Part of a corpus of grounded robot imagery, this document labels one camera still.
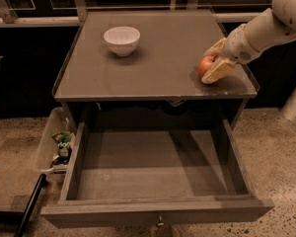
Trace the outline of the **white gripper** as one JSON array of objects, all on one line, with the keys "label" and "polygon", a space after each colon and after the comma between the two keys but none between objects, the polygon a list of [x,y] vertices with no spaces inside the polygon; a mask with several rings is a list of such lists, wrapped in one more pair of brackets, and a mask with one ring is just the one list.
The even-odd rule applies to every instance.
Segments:
[{"label": "white gripper", "polygon": [[255,50],[247,40],[245,27],[245,24],[240,25],[226,38],[222,38],[205,51],[204,55],[214,56],[215,61],[204,76],[200,78],[203,84],[212,84],[231,74],[236,66],[234,61],[240,64],[248,64],[260,57],[261,52]]}]

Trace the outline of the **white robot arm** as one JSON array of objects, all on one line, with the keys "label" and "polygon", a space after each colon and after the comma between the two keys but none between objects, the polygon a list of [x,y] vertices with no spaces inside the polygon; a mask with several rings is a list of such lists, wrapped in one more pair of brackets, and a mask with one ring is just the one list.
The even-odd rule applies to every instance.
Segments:
[{"label": "white robot arm", "polygon": [[276,45],[296,40],[296,0],[272,0],[271,7],[242,24],[204,53],[198,68],[204,84],[231,74]]}]

